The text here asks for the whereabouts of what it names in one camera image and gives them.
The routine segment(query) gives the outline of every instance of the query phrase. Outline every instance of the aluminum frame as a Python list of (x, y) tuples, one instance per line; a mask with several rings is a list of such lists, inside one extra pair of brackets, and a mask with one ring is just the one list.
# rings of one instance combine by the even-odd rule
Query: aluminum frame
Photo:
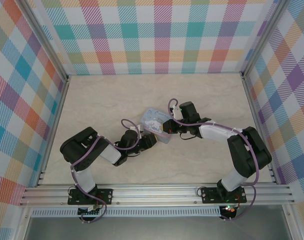
[[(32, 218), (79, 218), (78, 207), (39, 207), (33, 209)], [(98, 217), (100, 213), (92, 213), (90, 217)], [(105, 218), (114, 217), (220, 217), (219, 206), (187, 206), (187, 207), (114, 207), (109, 206)]]
[(23, 211), (21, 212), (20, 222), (13, 236), (13, 240), (25, 239), (32, 212), (33, 212), (32, 208), (26, 207), (23, 209)]
[[(69, 184), (41, 184), (27, 188), (21, 200), (21, 207), (71, 207), (67, 205)], [(197, 196), (199, 187), (216, 187), (216, 184), (104, 184), (98, 188), (113, 189), (112, 207), (195, 207), (222, 206), (221, 203), (203, 204)], [(290, 205), (294, 198), (289, 186), (274, 183), (257, 183), (255, 205)], [(245, 187), (249, 205), (254, 196), (252, 187)]]
[(45, 170), (46, 170), (46, 167), (47, 167), (48, 160), (50, 158), (51, 150), (52, 150), (53, 143), (54, 143), (54, 138), (55, 138), (55, 135), (56, 135), (58, 123), (59, 123), (60, 118), (61, 118), (61, 114), (62, 114), (62, 110), (63, 110), (64, 102), (65, 102), (65, 99), (66, 99), (69, 84), (70, 84), (70, 82), (68, 81), (68, 79), (66, 79), (66, 82), (64, 83), (64, 86), (63, 86), (61, 100), (60, 100), (60, 103), (58, 105), (56, 116), (55, 116), (55, 119), (54, 119), (53, 127), (50, 131), (50, 134), (49, 134), (49, 140), (48, 140), (45, 152), (44, 152), (44, 157), (43, 157), (42, 162), (41, 162), (41, 167), (37, 172), (38, 177), (34, 180), (34, 184), (33, 184), (34, 186), (37, 186), (39, 181), (44, 178)]
[[(259, 117), (257, 115), (257, 111), (255, 110), (254, 99), (252, 98), (252, 95), (249, 92), (247, 81), (246, 81), (243, 73), (240, 73), (240, 76), (241, 76), (241, 79), (242, 79), (242, 83), (243, 83), (244, 91), (245, 91), (245, 94), (246, 94), (246, 97), (247, 97), (247, 100), (248, 100), (248, 104), (249, 104), (251, 112), (252, 112), (252, 116), (253, 116), (253, 119), (254, 119), (256, 129), (257, 129), (259, 135), (261, 136), (261, 138), (263, 139), (265, 145), (268, 147), (266, 139), (264, 138), (262, 126), (260, 124), (260, 120), (259, 120)], [(276, 166), (274, 165), (274, 162), (272, 161), (268, 165), (268, 167), (269, 167), (269, 170), (271, 172), (270, 174), (271, 174), (272, 180), (274, 180), (275, 183), (277, 183), (277, 184), (281, 184), (281, 181), (280, 181), (280, 178), (277, 174)], [(283, 212), (284, 212), (285, 219), (286, 219), (286, 222), (287, 222), (287, 226), (290, 230), (292, 238), (295, 239), (295, 240), (303, 240), (303, 236), (302, 236), (301, 231), (299, 229), (299, 223), (297, 222), (297, 219), (295, 218), (295, 214), (294, 214), (295, 211), (293, 209), (293, 206), (288, 205), (288, 204), (284, 204), (284, 205), (282, 205), (282, 207), (283, 207)]]

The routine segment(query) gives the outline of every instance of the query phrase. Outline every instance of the plaid wall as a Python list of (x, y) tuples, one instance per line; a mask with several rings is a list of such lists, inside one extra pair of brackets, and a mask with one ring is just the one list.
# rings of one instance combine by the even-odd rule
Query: plaid wall
[(13, 218), (40, 167), (62, 87), (14, 0), (0, 1), (0, 240), (17, 224)]
[(268, 21), (273, 16), (273, 13), (275, 11), (275, 8), (276, 8), (278, 2), (279, 2), (279, 0), (273, 0), (273, 3), (271, 5), (270, 9), (268, 10), (268, 13), (267, 13), (267, 15), (266, 15), (266, 17), (265, 17), (265, 19), (264, 19), (261, 27), (260, 27), (260, 30), (257, 32), (257, 35), (256, 35), (256, 37), (255, 37), (255, 39), (254, 39), (254, 41), (253, 41), (253, 43), (251, 45), (251, 48), (250, 48), (250, 50), (248, 51), (248, 53), (246, 55), (245, 61), (244, 61), (243, 65), (241, 67), (241, 70), (240, 70), (241, 72), (244, 71), (244, 69), (245, 69), (245, 67), (246, 67), (246, 65), (248, 63), (248, 60), (252, 56), (252, 53), (253, 53), (254, 49), (256, 48), (259, 40), (261, 39), (261, 36), (263, 35), (263, 33), (264, 33), (264, 31), (265, 31), (265, 29), (267, 27)]
[(272, 1), (42, 0), (44, 11), (29, 2), (67, 72), (88, 75), (239, 72)]
[(292, 0), (248, 84), (274, 164), (294, 193), (304, 232), (304, 0)]

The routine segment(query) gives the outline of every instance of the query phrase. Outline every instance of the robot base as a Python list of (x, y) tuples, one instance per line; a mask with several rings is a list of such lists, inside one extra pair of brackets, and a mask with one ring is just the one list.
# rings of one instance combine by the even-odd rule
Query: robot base
[[(89, 192), (90, 195), (102, 199), (107, 205), (112, 204), (113, 190), (110, 188), (97, 188)], [(68, 205), (96, 205), (97, 201), (85, 194), (83, 194), (78, 188), (71, 189), (68, 193), (69, 198)]]
[(244, 188), (238, 187), (230, 194), (229, 197), (226, 197), (224, 200), (217, 191), (217, 187), (202, 187), (201, 196), (202, 202), (204, 204), (238, 204), (246, 203), (246, 195)]

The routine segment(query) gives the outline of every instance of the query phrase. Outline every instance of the beige table surface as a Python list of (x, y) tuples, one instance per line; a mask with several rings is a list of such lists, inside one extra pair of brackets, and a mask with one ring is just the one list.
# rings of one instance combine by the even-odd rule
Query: beige table surface
[[(255, 126), (237, 73), (73, 76), (43, 183), (73, 183), (69, 163), (59, 152), (71, 136), (91, 126), (118, 141), (125, 132), (122, 118), (138, 123), (149, 107), (166, 112), (171, 98), (179, 104), (192, 101), (202, 118), (229, 127)], [(98, 184), (216, 183), (232, 167), (225, 145), (200, 138), (184, 141), (177, 134), (169, 144), (158, 142), (119, 167), (100, 157), (91, 165)], [(271, 182), (267, 167), (259, 181)]]

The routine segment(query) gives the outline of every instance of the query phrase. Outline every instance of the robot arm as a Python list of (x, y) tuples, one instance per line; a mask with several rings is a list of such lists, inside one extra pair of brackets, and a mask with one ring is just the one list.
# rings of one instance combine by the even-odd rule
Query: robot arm
[[(98, 137), (99, 135), (97, 132), (93, 128), (88, 127), (66, 140), (62, 144), (60, 152), (63, 154), (64, 159), (73, 165), (86, 154)], [(135, 144), (137, 138), (140, 138), (137, 145), (128, 149)], [(74, 165), (73, 171), (75, 172), (73, 177), (85, 192), (93, 196), (97, 196), (97, 187), (93, 180), (90, 165), (98, 156), (101, 156), (117, 167), (124, 163), (130, 154), (139, 154), (141, 151), (154, 146), (156, 142), (157, 138), (153, 134), (141, 136), (140, 132), (137, 133), (136, 130), (129, 129), (122, 136), (121, 140), (117, 142), (117, 147), (119, 149), (128, 150), (119, 150), (116, 149), (107, 139), (100, 137), (90, 153), (81, 162)]]
[(250, 143), (259, 169), (268, 165), (272, 160), (258, 132), (252, 127), (228, 130), (209, 118), (200, 118), (194, 104), (190, 101), (179, 107), (174, 105), (170, 111), (173, 117), (182, 124), (170, 119), (163, 124), (165, 132), (169, 134), (190, 132), (201, 139), (211, 139), (229, 147), (234, 168), (217, 183), (217, 193), (224, 202), (235, 198), (235, 191), (239, 190), (241, 185), (256, 172), (253, 156), (237, 132), (242, 133)]

